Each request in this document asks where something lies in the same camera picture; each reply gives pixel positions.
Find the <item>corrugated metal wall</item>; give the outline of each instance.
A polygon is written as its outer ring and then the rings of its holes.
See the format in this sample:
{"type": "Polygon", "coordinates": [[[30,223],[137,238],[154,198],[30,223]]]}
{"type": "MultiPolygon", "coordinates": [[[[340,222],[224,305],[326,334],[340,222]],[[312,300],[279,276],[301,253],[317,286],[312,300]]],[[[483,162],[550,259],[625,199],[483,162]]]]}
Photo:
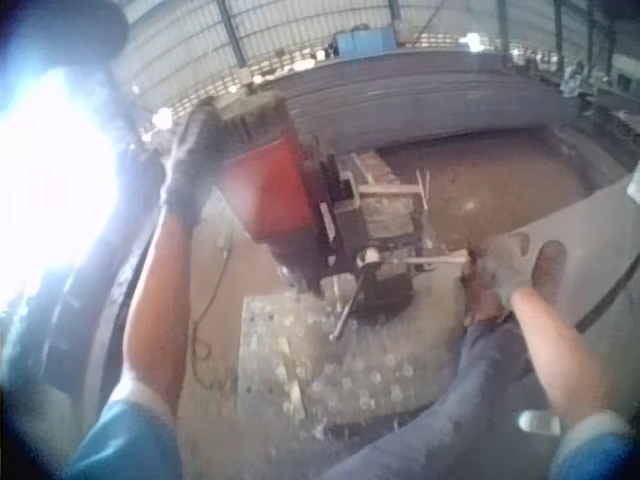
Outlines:
{"type": "Polygon", "coordinates": [[[431,20],[428,31],[433,33],[464,36],[476,32],[489,38],[498,36],[495,0],[399,0],[399,3],[403,21],[418,29],[431,20]]]}
{"type": "Polygon", "coordinates": [[[391,22],[387,0],[236,0],[229,10],[249,64],[271,58],[282,47],[328,42],[340,30],[391,22]]]}
{"type": "MultiPolygon", "coordinates": [[[[585,8],[585,0],[572,0],[585,8]]],[[[415,33],[430,20],[418,46],[447,48],[468,32],[495,45],[496,0],[398,0],[402,22],[415,33]]],[[[254,74],[308,57],[338,31],[391,22],[387,0],[227,0],[231,22],[254,74]]],[[[512,44],[555,50],[553,1],[507,0],[512,44]]],[[[215,0],[133,0],[125,6],[131,38],[114,73],[135,102],[155,111],[185,113],[197,98],[232,88],[237,67],[215,0]]],[[[563,8],[565,55],[586,54],[586,22],[563,8]]],[[[596,30],[594,54],[604,62],[606,41],[596,30]]]]}
{"type": "MultiPolygon", "coordinates": [[[[127,15],[133,5],[151,1],[134,2],[127,15]]],[[[195,85],[235,66],[215,2],[173,2],[152,18],[141,17],[132,21],[129,44],[115,62],[114,74],[127,91],[134,85],[139,89],[142,106],[157,110],[171,105],[195,85]]]]}

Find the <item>metal plate with holes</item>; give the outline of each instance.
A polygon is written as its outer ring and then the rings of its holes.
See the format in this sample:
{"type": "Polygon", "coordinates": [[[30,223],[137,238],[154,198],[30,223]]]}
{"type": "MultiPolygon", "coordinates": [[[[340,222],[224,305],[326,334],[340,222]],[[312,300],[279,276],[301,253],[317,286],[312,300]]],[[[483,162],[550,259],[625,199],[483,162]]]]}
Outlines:
{"type": "Polygon", "coordinates": [[[407,310],[350,319],[335,343],[329,341],[338,317],[334,298],[245,298],[241,417],[349,425],[431,403],[446,386],[442,372],[462,331],[459,274],[459,267],[441,266],[415,277],[407,310]]]}

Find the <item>power cable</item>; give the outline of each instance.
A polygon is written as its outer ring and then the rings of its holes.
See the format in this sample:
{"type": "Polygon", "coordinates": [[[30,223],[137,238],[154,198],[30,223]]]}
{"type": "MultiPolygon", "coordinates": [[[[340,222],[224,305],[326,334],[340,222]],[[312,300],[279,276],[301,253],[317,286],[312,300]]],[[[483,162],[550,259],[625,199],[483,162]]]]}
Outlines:
{"type": "Polygon", "coordinates": [[[222,279],[224,278],[224,274],[227,270],[227,266],[229,265],[229,259],[231,258],[231,252],[233,248],[231,245],[228,245],[224,249],[222,267],[220,269],[220,273],[218,274],[218,279],[216,280],[215,287],[211,292],[211,296],[207,301],[207,305],[204,307],[204,310],[198,316],[196,320],[193,320],[193,327],[191,330],[191,373],[193,374],[193,378],[196,383],[200,385],[205,390],[213,390],[216,387],[216,382],[205,382],[200,374],[198,373],[198,369],[196,368],[196,361],[198,362],[206,362],[211,358],[211,353],[213,352],[213,347],[211,344],[205,340],[202,340],[199,336],[200,326],[204,321],[204,318],[207,316],[209,309],[213,305],[218,296],[218,290],[220,290],[220,285],[222,284],[222,279]]]}

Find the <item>hand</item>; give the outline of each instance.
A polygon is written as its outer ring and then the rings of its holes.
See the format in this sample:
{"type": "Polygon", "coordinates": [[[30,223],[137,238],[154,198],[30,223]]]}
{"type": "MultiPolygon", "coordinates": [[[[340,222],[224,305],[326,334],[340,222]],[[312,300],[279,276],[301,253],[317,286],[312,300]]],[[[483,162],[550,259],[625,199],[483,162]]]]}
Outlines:
{"type": "Polygon", "coordinates": [[[165,206],[188,226],[200,221],[202,207],[211,194],[221,157],[222,119],[211,97],[189,113],[169,162],[165,206]]]}
{"type": "Polygon", "coordinates": [[[531,286],[531,275],[523,265],[517,236],[491,239],[481,247],[478,268],[491,279],[502,304],[511,305],[511,296],[519,288],[531,286]]]}
{"type": "Polygon", "coordinates": [[[469,252],[470,262],[464,267],[460,281],[464,289],[464,325],[500,323],[505,308],[493,286],[492,277],[478,268],[476,251],[469,252]]]}

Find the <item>factory floor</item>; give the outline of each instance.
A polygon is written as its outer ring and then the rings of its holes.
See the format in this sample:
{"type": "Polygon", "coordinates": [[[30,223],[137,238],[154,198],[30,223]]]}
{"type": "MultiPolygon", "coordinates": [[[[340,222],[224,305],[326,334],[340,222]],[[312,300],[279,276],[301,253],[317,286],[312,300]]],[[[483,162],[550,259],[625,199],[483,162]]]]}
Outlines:
{"type": "MultiPolygon", "coordinates": [[[[548,148],[540,135],[536,131],[474,135],[388,148],[379,154],[398,176],[411,177],[417,167],[429,168],[430,220],[438,241],[455,250],[530,223],[599,187],[585,181],[580,166],[548,148]]],[[[240,319],[245,296],[282,292],[286,287],[267,248],[254,244],[215,199],[194,241],[192,315],[201,314],[215,287],[223,262],[221,237],[229,224],[234,231],[233,251],[199,332],[212,353],[195,365],[212,389],[196,382],[189,363],[178,414],[186,478],[245,478],[241,466],[246,459],[274,454],[269,448],[273,432],[243,425],[237,415],[240,319]]],[[[436,350],[430,354],[443,354],[436,350]]]]}

